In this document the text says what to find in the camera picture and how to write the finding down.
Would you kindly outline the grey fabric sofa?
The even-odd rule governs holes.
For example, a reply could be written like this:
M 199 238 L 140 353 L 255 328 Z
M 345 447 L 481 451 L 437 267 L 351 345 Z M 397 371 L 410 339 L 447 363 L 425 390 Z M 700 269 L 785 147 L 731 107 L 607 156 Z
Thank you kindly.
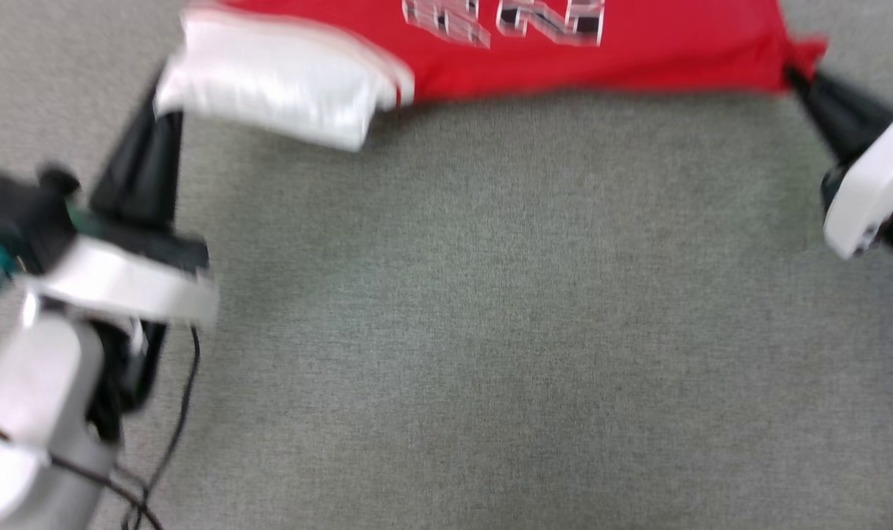
M 823 241 L 789 98 L 190 116 L 220 315 L 166 530 L 893 530 L 893 252 Z

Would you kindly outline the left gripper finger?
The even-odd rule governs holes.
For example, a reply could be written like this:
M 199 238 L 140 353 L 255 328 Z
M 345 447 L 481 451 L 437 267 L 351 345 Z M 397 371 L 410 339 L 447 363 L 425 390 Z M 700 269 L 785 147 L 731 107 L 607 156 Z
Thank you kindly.
M 91 211 L 147 230 L 172 230 L 176 221 L 178 172 L 184 115 L 159 114 L 155 74 L 133 112 L 90 195 Z

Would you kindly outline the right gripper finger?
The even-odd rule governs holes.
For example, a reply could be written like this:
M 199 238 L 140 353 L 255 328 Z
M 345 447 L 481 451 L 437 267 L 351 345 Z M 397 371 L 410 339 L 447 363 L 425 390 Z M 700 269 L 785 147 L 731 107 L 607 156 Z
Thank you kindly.
M 783 77 L 840 166 L 853 164 L 893 124 L 892 104 L 832 71 L 790 66 Z

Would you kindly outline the red and white jersey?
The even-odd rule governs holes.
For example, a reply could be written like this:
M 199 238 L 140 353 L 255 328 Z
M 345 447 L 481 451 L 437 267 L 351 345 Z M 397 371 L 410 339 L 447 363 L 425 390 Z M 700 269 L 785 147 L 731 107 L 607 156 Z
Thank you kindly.
M 376 112 L 558 88 L 786 90 L 820 36 L 779 0 L 204 0 L 153 99 L 359 151 Z

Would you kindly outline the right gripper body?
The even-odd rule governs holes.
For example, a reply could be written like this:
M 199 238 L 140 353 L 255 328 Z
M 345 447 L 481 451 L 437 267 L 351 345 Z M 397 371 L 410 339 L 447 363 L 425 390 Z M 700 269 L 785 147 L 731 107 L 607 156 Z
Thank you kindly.
M 826 209 L 824 235 L 846 260 L 874 244 L 893 249 L 893 123 L 844 173 Z

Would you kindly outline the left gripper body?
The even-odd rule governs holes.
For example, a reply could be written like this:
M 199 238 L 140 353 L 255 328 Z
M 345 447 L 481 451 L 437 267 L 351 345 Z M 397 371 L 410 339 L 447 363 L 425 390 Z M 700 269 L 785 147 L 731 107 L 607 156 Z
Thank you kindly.
M 33 291 L 92 322 L 104 369 L 86 419 L 117 442 L 124 415 L 142 409 L 173 323 L 210 328 L 219 288 L 203 238 L 99 220 L 83 213 L 79 234 Z

